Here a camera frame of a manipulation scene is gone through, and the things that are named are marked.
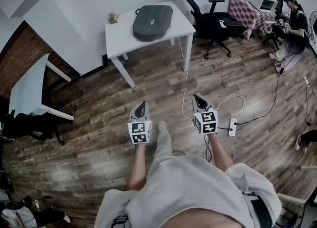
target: white cable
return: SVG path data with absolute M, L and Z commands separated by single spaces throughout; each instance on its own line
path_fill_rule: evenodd
M 184 54 L 183 54 L 183 48 L 182 48 L 182 45 L 180 44 L 180 40 L 178 38 L 178 43 L 179 43 L 179 46 L 180 46 L 180 50 L 182 51 L 182 56 L 183 58 L 184 57 Z M 186 74 L 186 78 L 185 78 L 185 90 L 184 90 L 184 93 L 183 93 L 183 104 L 182 104 L 182 113 L 183 113 L 183 116 L 185 116 L 185 118 L 187 118 L 188 120 L 193 120 L 194 118 L 190 119 L 188 118 L 185 114 L 184 114 L 184 101 L 185 101 L 185 93 L 186 93 L 186 89 L 187 89 L 187 77 L 188 77 L 188 73 L 189 73 L 189 69 L 187 70 L 187 74 Z
M 242 104 L 242 107 L 241 107 L 240 111 L 239 111 L 238 113 L 236 113 L 236 114 L 234 115 L 234 117 L 233 117 L 233 118 L 235 118 L 235 117 L 242 111 L 242 109 L 243 109 L 243 107 L 244 107 L 244 103 L 246 102 L 246 100 L 244 99 L 244 97 L 242 97 L 242 96 L 240 96 L 240 95 L 237 95 L 237 94 L 233 94 L 233 93 L 232 93 L 231 95 L 228 96 L 227 99 L 225 99 L 224 101 L 222 101 L 222 102 L 218 105 L 218 107 L 216 108 L 216 110 L 219 108 L 219 106 L 220 106 L 221 104 L 223 104 L 225 101 L 227 101 L 232 95 L 237 96 L 237 97 L 240 97 L 240 98 L 243 99 L 243 104 Z

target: microwave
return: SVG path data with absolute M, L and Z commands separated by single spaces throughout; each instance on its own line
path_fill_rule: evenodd
M 277 0 L 249 0 L 260 12 L 275 12 Z

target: chair armrest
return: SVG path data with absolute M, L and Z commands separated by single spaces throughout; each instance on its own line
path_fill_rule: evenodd
M 209 13 L 213 13 L 217 2 L 224 2 L 224 0 L 208 0 L 209 3 L 212 3 Z
M 242 26 L 241 21 L 233 21 L 233 20 L 226 20 L 223 23 L 226 27 L 240 27 Z
M 224 0 L 208 0 L 209 3 L 214 3 L 214 2 L 224 2 Z

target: checkered tablecloth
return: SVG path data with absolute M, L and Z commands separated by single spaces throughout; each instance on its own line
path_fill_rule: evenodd
M 241 21 L 246 31 L 243 33 L 246 40 L 255 29 L 259 29 L 265 35 L 272 32 L 272 24 L 265 21 L 274 21 L 275 13 L 259 12 L 248 0 L 230 0 L 229 14 Z

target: brick wall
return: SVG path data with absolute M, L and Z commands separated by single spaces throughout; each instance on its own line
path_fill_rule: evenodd
M 11 89 L 18 80 L 46 53 L 51 53 L 49 61 L 65 74 L 74 71 L 24 21 L 0 53 L 0 96 L 9 99 Z M 44 87 L 58 79 L 60 79 L 59 75 L 46 68 Z

